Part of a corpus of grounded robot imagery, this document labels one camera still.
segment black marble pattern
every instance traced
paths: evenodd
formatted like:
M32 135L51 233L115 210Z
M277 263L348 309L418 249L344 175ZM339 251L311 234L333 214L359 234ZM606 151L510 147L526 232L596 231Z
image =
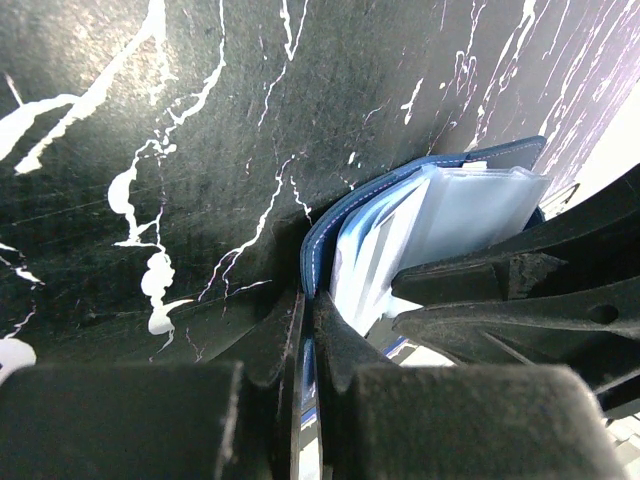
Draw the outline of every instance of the black marble pattern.
M635 0L0 13L5 366L211 359L295 281L309 225L350 189L542 134L557 190L640 72Z

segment white paint splatter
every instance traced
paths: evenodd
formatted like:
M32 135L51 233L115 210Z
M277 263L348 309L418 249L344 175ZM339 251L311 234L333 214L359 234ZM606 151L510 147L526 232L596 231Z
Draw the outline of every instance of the white paint splatter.
M39 283L40 285L44 285L44 282L42 280L40 280L39 278L36 278L35 275L33 275L31 272L24 269L23 267L16 268L16 275L18 275L21 278L24 278L25 280L29 280L31 283Z
M2 161L22 136L31 128L38 115L75 103L80 97L61 94L38 102L19 104L18 108L0 120L0 161Z
M0 339L0 385L16 370L35 365L36 352L17 338Z
M262 126L262 122L264 122L264 117L267 116L267 112L269 111L269 98L271 97L271 92L273 92L273 87L275 87L278 84L278 82L282 80L282 77L284 77L285 73L287 73L286 63L282 66L282 72L280 72L280 75L278 75L278 78L276 78L273 82L269 84L269 91L267 92L267 96L264 97L264 110L260 115L260 120L258 120L258 127Z
M287 54L287 59L289 63L293 62L293 59L296 55L296 50L298 50L298 45L300 45L300 35L302 34L302 27L304 27L304 20L307 17L307 5L309 0L304 1L304 6L302 9L302 17L300 18L300 26L298 27L298 33L296 34L295 43L293 43L293 33L291 31L291 15L289 15L289 7L287 5L287 0L282 0L282 8L280 9L280 18L283 19L285 34L287 35L287 41L284 43L284 51ZM271 97L271 93L273 92L273 88L282 80L285 73L287 73L287 62L285 60L284 65L282 66L282 71L280 75L271 82L269 85L269 90L267 91L267 95L264 97L264 110L260 115L260 120L258 121L258 127L262 126L262 122L264 122L264 118L267 116L267 112L269 111L269 98Z
M196 361L194 363L198 363L200 360L202 360L202 354L204 353L205 347L198 348L196 344L193 343L193 341L191 340L191 336L189 335L189 327L187 327L184 336L187 338L187 342L189 342L189 345L191 345L196 352Z
M416 83L416 88L413 89L413 93L411 94L411 100L409 100L409 102L405 103L404 105L402 105L400 107L400 110L406 110L407 114L404 116L404 124L408 125L409 121L411 120L411 117L413 116L413 102L415 101L416 97L418 96L418 92L420 91L420 87L422 86L422 81L424 80L424 78L421 78L420 80L418 80L418 83Z
M251 290L252 288L258 287L260 285L264 285L266 283L271 283L272 280L261 280L259 282L253 282L251 285L246 285L244 287L236 288L233 292L229 294L230 297L233 297L235 294L240 292L245 292L247 290Z
M149 333L152 335L169 334L169 339L162 347L164 349L173 341L173 333L175 331L168 313L174 308L193 300L185 299L171 302L167 305L164 304L162 298L166 293L166 289L173 283L173 275L176 273L171 268L171 259L165 253L164 248L151 256L147 261L147 267L149 270L142 277L140 288L142 293L151 297L153 312L149 318Z
M22 322L16 323L13 326L13 332L8 333L7 335L5 335L5 339L7 338L13 338L15 337L18 333L20 333L20 331L22 330L22 327L24 327L27 323L29 323L29 320L31 320L31 317L33 317L36 314L36 306L34 305L33 308L31 309L31 312L29 312L29 314L25 317L25 319Z
M250 240L247 240L245 243L243 243L242 245L240 245L239 247L236 247L232 250L229 250L227 253L225 253L222 258L220 258L220 260L218 261L218 263L216 264L216 266L213 268L213 274L211 275L211 279L209 280L209 282L207 283L207 286L205 287L204 290L202 290L202 292L200 293L200 295L198 296L198 301L202 300L202 297L204 297L204 295L209 291L209 289L211 288L211 285L213 285L213 282L215 281L215 279L218 277L218 270L220 270L220 268L222 268L222 264L225 261L229 262L229 266L226 268L226 270L222 273L221 275L221 279L222 281L225 283L225 293L224 293L224 299L226 301L226 299L229 296L229 279L228 279L228 274L231 271L231 269L235 266L236 261L238 260L238 258L242 255L242 253L249 247L255 245L255 243L258 241L258 239L260 238L260 235L262 234L262 231L264 230L264 227L266 225L267 222L267 218L269 217L269 214L271 213L271 210L273 210L273 206L275 204L276 198L278 197L278 195L280 195L280 192L282 190L282 185L284 184L284 182L282 181L282 174L284 173L284 169L286 168L286 166L289 164L289 162L291 160L293 160L295 158L295 155L292 155L291 158L289 158L287 161L285 161L282 164L282 167L280 167L280 170L276 173L275 175L275 180L278 183L278 186L276 188L276 191L271 195L271 201L269 202L269 206L267 207L267 209L264 211L264 213L260 216L259 220L258 220L258 225L256 226L256 233L253 236L253 238L251 238Z
M29 173L42 167L40 163L42 152L44 152L55 139L64 136L67 128L78 120L84 120L92 115L97 108L106 101L107 93L116 74L122 69L125 62L140 45L151 37L154 37L156 40L156 49L161 49L166 37L164 0L149 0L147 16L142 22L140 30L138 30L131 41L109 62L104 70L102 70L87 91L80 98L74 99L73 106L67 114L62 117L58 124L16 165L15 170L17 173ZM159 62L163 65L161 68L161 76L163 81L166 82L168 78L165 78L165 74L168 71L168 66L165 68L166 57L164 54L159 59ZM151 93L151 100L154 101L155 95L159 93L159 90L153 90Z
M342 180L344 182L345 185L347 185L349 187L349 190L353 191L354 188L356 188L356 182L352 182L350 183L346 178L344 178L342 175L339 175L340 180Z
M309 215L309 213L311 213L311 207L307 206L306 203L300 200L300 192L298 192L296 182L293 181L293 176L289 177L289 181L293 186L293 196L295 198L296 203L302 206L302 209L304 210L304 216L307 217L307 220L309 221L309 225L313 226L313 220L311 220L311 216Z
M504 92L509 86L509 81L513 78L513 73L517 68L517 62L520 59L520 55L523 50L523 46L528 45L531 40L531 35L529 32L532 32L532 28L536 24L536 12L535 12L535 4L537 0L524 0L524 4L522 6L522 18L520 19L520 23L516 26L516 28L511 32L509 38L507 39L502 51L500 52L500 56L498 57L498 61L496 63L496 67L493 70L493 74L491 75L491 80L489 81L489 86L484 93L482 98L482 113L480 109L478 109L478 119L476 122L476 131L473 139L467 145L465 151L472 150L476 148L479 142L486 136L487 130L489 128L489 121L491 119L491 114L493 109L490 107L490 102L494 99L494 87L496 84L499 89L496 93L495 97L499 96L502 92ZM545 5L545 11L550 3L550 0L547 1ZM498 71L501 67L503 67L503 60L506 58L507 52L510 50L511 45L514 42L516 32L520 32L518 38L515 40L516 49L508 62L504 65L504 72L498 77Z
M544 60L544 57L546 57L547 55L551 55L553 53L553 49L556 48L556 41L558 40L558 34L562 29L562 24L564 23L564 19L567 16L567 11L569 10L570 4L571 4L571 0L567 0L564 6L564 11L562 12L562 16L560 17L560 23L558 24L558 28L556 29L556 34L553 36L553 42L551 43L551 48L549 48L549 50L544 52L544 54L542 55L543 60Z
M0 250L7 250L8 252L17 252L18 251L16 248L10 247L9 245L5 245L2 242L0 242Z
M564 104L564 99L565 99L565 95L569 89L569 86L571 85L575 75L577 74L577 72L581 69L582 64L586 58L586 54L589 50L589 48L593 45L593 43L596 41L598 34L600 33L600 30L607 18L607 16L609 15L609 13L611 12L612 8L614 7L615 3L612 2L609 6L609 8L607 9L607 11L605 12L602 21L597 24L597 25L593 25L589 31L589 35L587 38L586 42L583 42L582 48L580 49L580 52L578 53L578 55L573 59L571 65L569 66L569 69L567 71L567 73L564 75L564 79L562 82L562 86L560 87L560 95L558 96L558 98L556 99L556 101L554 102L553 106L551 107L551 110L549 111L548 115L545 117L545 119L543 120L541 126L540 126L540 130L538 131L538 133L540 135L547 135L548 132L548 128L549 128L549 122L553 119L553 121L555 121L555 126L553 131L548 134L548 143L551 143L555 137L558 135L558 133L560 132L560 128L561 125L563 123L563 121L565 120L565 118L570 115L573 111L573 106L574 104L576 104L576 102L578 102L581 98L582 95L585 91L585 86L587 84L589 84L591 78L593 78L595 72L597 71L597 66L600 64L600 58L602 56L602 53L604 52L604 48L605 48L605 44L606 41L609 39L609 37L611 36L611 34L614 31L618 31L620 30L619 27L619 23L627 18L633 18L635 16L635 13L637 13L637 9L636 11L632 14L629 15L631 7L635 4L636 0L629 0L627 5L625 6L625 8L623 9L621 15L619 15L615 22L613 22L613 24L611 25L611 27L609 28L609 30L607 31L607 33L605 34L604 38L600 41L600 46L598 47L598 50L596 51L596 54L594 55L593 60L591 61L591 64L589 65L589 69L586 73L586 75L581 75L580 78L580 84L578 85L578 88L576 90L576 92L572 95L569 104L565 105ZM625 51L626 49L628 49L631 45L627 44L625 47ZM598 89L596 89L596 92L594 93L595 99L599 100L600 97L603 95L604 91L606 91L606 86L602 87L602 84L598 87ZM554 153L551 156L551 158L549 159L548 163L547 163L547 170L550 169L551 167L553 167L553 165L555 165L559 158L562 157L562 155L564 154L565 148L569 146L570 141L567 141L567 139L571 140L573 139L573 137L575 137L575 133L572 133L572 131L575 128L575 123L571 125L571 127L569 128L566 137L564 138L564 140L561 142L561 145L559 146L559 148L554 149Z
M16 99L16 103L18 104L18 106L19 107L23 106L24 102L22 101L22 97L20 96L20 92L18 92L18 88L16 87L16 84L13 82L13 78L11 78L8 73L4 74L4 78L7 81L7 85L9 85L9 90L11 90L11 93L13 94L13 98Z
M447 0L443 0L442 2L442 19L440 20L440 31L444 27L444 16L447 13Z
M362 123L362 126L365 126L367 124L371 115L373 115L376 112L379 112L380 110L382 110L382 108L384 108L384 105L382 105L381 107L375 108L371 110L369 113L367 113L367 116L365 117L364 122Z
M173 284L175 270L171 268L171 258L167 254L166 248L162 244L160 237L160 221L164 213L164 207L162 205L160 206L158 215L153 221L138 225L138 221L135 216L135 207L129 201L130 187L131 182L136 180L137 164L142 158L154 156L157 160L158 168L160 168L162 159L166 158L167 155L177 151L177 145L170 142L171 134L178 128L178 126L183 125L189 117L197 114L204 108L207 97L220 79L222 69L226 66L226 62L224 60L226 30L224 24L223 0L219 0L218 9L220 16L220 27L222 30L222 38L218 46L220 59L218 65L212 71L211 75L209 75L209 77L204 80L204 87L202 88L202 90L198 93L192 93L189 95L189 98L195 98L196 102L191 107L184 110L182 113L176 114L173 112L172 107L175 108L181 106L183 100L183 98L178 98L173 102L172 107L169 107L165 110L165 112L172 119L173 124L165 128L164 131L161 131L159 129L154 130L155 138L148 139L142 147L135 151L131 165L126 171L120 173L113 179L107 193L107 200L111 209L117 214L124 215L127 223L129 224L129 236L127 240L116 242L115 245L120 247L154 247L158 249L158 252L153 254L147 261L148 270L142 277L140 288L143 294L150 297L150 303L153 308L148 321L149 333L153 335L169 335L168 340L162 346L160 351L169 346L174 339L175 327L171 322L171 319L169 318L169 312L174 308L185 303L192 302L193 300L183 299L165 305L163 298L166 294L166 290ZM162 10L160 10L159 8L156 9L156 13L162 13L162 15L164 16L164 4L162 5ZM162 24L162 32L158 32L155 37L156 42L160 42L160 45L162 45L162 42L164 42L165 38L164 17L162 20ZM166 81L173 78L168 70L165 69L165 66L167 66L167 64L164 61L164 57L161 58L159 62L159 68L161 71L161 84L153 90L153 93L161 91L162 88L164 88ZM152 95L149 99L149 102L153 105L155 101L156 97ZM149 153L143 155L143 153L148 150L150 150ZM151 227L152 225L155 226L156 229L156 242L143 243L140 239L140 235L147 229L149 229L149 227Z

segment white stitching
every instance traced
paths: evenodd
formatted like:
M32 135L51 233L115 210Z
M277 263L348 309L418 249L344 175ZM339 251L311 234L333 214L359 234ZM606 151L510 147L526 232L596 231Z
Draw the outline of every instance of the white stitching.
M519 147L510 148L509 150L505 150L503 152L492 153L491 155L485 155L484 157L474 158L472 161L479 162L480 160L484 160L485 158L498 157L500 155L506 155L507 153L517 152L518 150L524 150L525 148L529 148L529 147L538 147L538 152L536 152L536 158L533 159L533 161L535 162L537 159L538 153L540 153L540 150L542 149L542 145L540 145L539 143L528 143L526 145L521 145Z
M492 158L492 157L498 157L500 155L506 155L508 153L512 153L512 152L516 152L518 150L524 150L525 148L529 148L529 147L538 147L538 151L536 152L533 162L536 161L538 155L540 154L540 150L542 150L542 145L539 143L528 143L526 145L521 145L519 147L514 147L514 148L510 148L509 150L504 150L502 152L497 152L497 153L492 153L490 155L485 155L483 157L478 157L473 159L470 163L472 162L479 162L480 160L484 160L486 158ZM446 165L446 164L450 164L450 163L464 163L465 160L438 160L435 162L431 162L432 165ZM384 185L376 188L375 190L373 190L372 192L369 192L368 194L366 194L364 197L360 197L357 200L355 200L354 202L352 202L351 204L349 204L348 206L346 206L344 209L342 209L342 211L336 215L334 217L334 219L331 221L331 223L329 223L329 225L327 225L325 227L325 229L322 231L322 233L320 234L320 236L318 237L318 239L316 240L316 242L313 244L313 250L311 251L311 282L312 282L312 289L313 292L311 293L312 295L315 295L316 290L318 288L317 285L315 285L315 279L316 279L316 252L317 252L317 247L318 247L318 243L320 243L321 240L324 239L325 234L327 233L327 230L329 230L334 223L336 223L338 221L338 219L342 216L343 213L345 213L347 210L349 210L351 207L353 207L355 204L357 204L358 202L361 202L362 200L369 198L371 195L373 195L374 193L379 192L381 189L388 187L389 185L392 185L395 180L388 183L385 183Z

